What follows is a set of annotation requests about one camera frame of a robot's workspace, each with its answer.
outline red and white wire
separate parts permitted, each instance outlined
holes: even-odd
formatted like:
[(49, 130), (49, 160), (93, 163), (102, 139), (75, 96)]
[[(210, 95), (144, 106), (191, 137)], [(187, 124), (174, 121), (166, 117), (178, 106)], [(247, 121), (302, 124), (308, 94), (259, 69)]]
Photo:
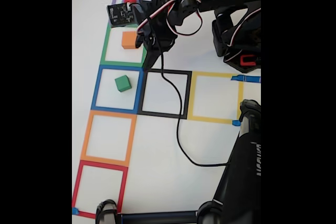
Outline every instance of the red and white wire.
[[(166, 7), (168, 7), (171, 3), (175, 2), (176, 0), (169, 0), (166, 3), (164, 3), (159, 9), (157, 9), (155, 12), (153, 12), (150, 15), (150, 18), (154, 18), (157, 14), (159, 14), (160, 12), (162, 12)], [(139, 30), (148, 22), (147, 19), (145, 19), (143, 22), (141, 22), (141, 24), (137, 27), (137, 31), (139, 32)]]
[(240, 25), (237, 27), (237, 29), (235, 30), (235, 32), (232, 34), (230, 44), (227, 45), (228, 47), (231, 47), (231, 46), (232, 46), (232, 44), (233, 44), (233, 40), (234, 40), (234, 38), (235, 38), (235, 36), (236, 36), (238, 30), (239, 30), (240, 27), (242, 26), (242, 24), (243, 24), (243, 23), (244, 23), (244, 22), (245, 22), (251, 15), (253, 15), (254, 13), (257, 13), (257, 12), (260, 11), (260, 10), (261, 10), (261, 8), (258, 8), (258, 9), (254, 10), (253, 12), (251, 12), (249, 15), (247, 15), (247, 16), (244, 18), (244, 20), (240, 23)]
[(235, 54), (235, 55), (233, 55), (231, 58), (229, 58), (229, 59), (227, 59), (227, 60), (224, 60), (224, 62), (228, 62), (228, 61), (230, 61), (230, 60), (232, 60), (233, 58), (235, 58), (238, 54), (240, 54), (242, 52), (242, 50), (240, 50), (237, 54)]
[(169, 17), (169, 13), (170, 13), (171, 10), (173, 9), (174, 5), (175, 5), (175, 3), (172, 4), (171, 7), (169, 7), (169, 9), (168, 9), (168, 14), (167, 14), (167, 18), (166, 18), (166, 23), (167, 23), (169, 29), (172, 31), (172, 33), (173, 33), (173, 34), (176, 34), (176, 35), (182, 35), (182, 36), (191, 36), (191, 35), (194, 35), (195, 33), (197, 33), (197, 32), (200, 30), (200, 28), (202, 27), (202, 24), (203, 24), (202, 17), (200, 16), (198, 10), (196, 10), (196, 14), (197, 14), (197, 16), (200, 18), (200, 20), (201, 20), (201, 25), (200, 25), (200, 27), (199, 27), (196, 31), (194, 31), (194, 32), (191, 33), (191, 34), (183, 34), (183, 33), (179, 33), (179, 32), (176, 31), (175, 29), (173, 29), (173, 27), (169, 24), (168, 17)]

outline blue square outline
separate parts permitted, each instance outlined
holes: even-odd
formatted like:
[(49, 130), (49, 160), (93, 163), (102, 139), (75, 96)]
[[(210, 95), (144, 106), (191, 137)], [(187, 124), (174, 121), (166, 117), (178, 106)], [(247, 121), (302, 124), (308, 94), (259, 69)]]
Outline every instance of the blue square outline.
[[(98, 91), (99, 91), (99, 85), (100, 85), (100, 79), (101, 79), (101, 74), (103, 72), (103, 69), (128, 70), (128, 71), (137, 71), (137, 72), (139, 72), (138, 86), (137, 86), (137, 89), (136, 89), (137, 91), (135, 93), (135, 101), (134, 101), (133, 110), (96, 106), (97, 96), (98, 96)], [(139, 106), (139, 101), (140, 101), (142, 79), (143, 79), (143, 70), (140, 67), (126, 67), (126, 66), (115, 66), (115, 65), (99, 65), (98, 76), (97, 76), (97, 80), (96, 80), (96, 86), (94, 87), (95, 91), (93, 93), (93, 99), (92, 99), (91, 109), (92, 110), (99, 110), (99, 111), (117, 112), (117, 113), (137, 114), (137, 112), (138, 112), (138, 106)]]

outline black square outline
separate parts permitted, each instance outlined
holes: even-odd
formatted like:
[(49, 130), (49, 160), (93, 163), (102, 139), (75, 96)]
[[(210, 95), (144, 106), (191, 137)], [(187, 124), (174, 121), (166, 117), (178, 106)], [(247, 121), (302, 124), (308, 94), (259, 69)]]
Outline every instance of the black square outline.
[[(141, 86), (141, 91), (140, 91), (139, 107), (138, 107), (137, 114), (138, 115), (160, 116), (160, 117), (163, 117), (163, 118), (179, 118), (178, 114), (168, 114), (168, 113), (160, 113), (160, 112), (142, 111), (143, 99), (144, 99), (145, 90), (146, 90), (148, 72), (161, 73), (161, 69), (150, 69), (150, 70), (143, 73), (142, 86)], [(164, 69), (163, 73), (186, 74), (187, 75), (187, 85), (186, 85), (186, 88), (185, 88), (185, 99), (184, 99), (184, 110), (183, 110), (182, 115), (181, 115), (181, 119), (187, 119), (192, 71)]]

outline blue tape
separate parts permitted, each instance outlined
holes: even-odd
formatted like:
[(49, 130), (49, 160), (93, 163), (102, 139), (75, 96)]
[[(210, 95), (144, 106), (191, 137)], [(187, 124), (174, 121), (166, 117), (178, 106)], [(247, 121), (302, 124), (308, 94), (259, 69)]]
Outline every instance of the blue tape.
[(72, 208), (72, 214), (73, 215), (79, 215), (79, 211), (78, 211), (78, 209), (76, 207)]
[(232, 76), (231, 81), (245, 81), (245, 82), (261, 83), (261, 76), (245, 76), (243, 74), (239, 74), (237, 76)]
[(233, 126), (240, 126), (240, 120), (232, 120)]

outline red square outline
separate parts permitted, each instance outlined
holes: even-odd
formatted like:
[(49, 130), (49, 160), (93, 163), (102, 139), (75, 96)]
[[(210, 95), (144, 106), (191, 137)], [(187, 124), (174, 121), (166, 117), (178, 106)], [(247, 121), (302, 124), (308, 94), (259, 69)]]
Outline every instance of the red square outline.
[[(117, 211), (118, 211), (118, 213), (120, 213), (121, 208), (122, 208), (122, 201), (123, 201), (124, 193), (125, 193), (125, 185), (126, 185), (128, 168), (124, 167), (124, 166), (119, 166), (119, 165), (103, 164), (103, 163), (97, 163), (97, 162), (92, 162), (92, 161), (81, 160), (80, 163), (79, 163), (75, 188), (74, 188), (73, 197), (72, 197), (72, 207), (75, 207), (75, 204), (76, 204), (77, 193), (78, 193), (80, 179), (81, 179), (81, 176), (82, 176), (82, 171), (83, 171), (83, 166), (84, 165), (122, 171), (121, 187), (120, 187), (119, 199), (118, 199), (118, 204), (117, 204)], [(96, 214), (91, 214), (89, 212), (82, 212), (82, 211), (79, 211), (79, 216), (92, 218), (92, 219), (96, 218)]]

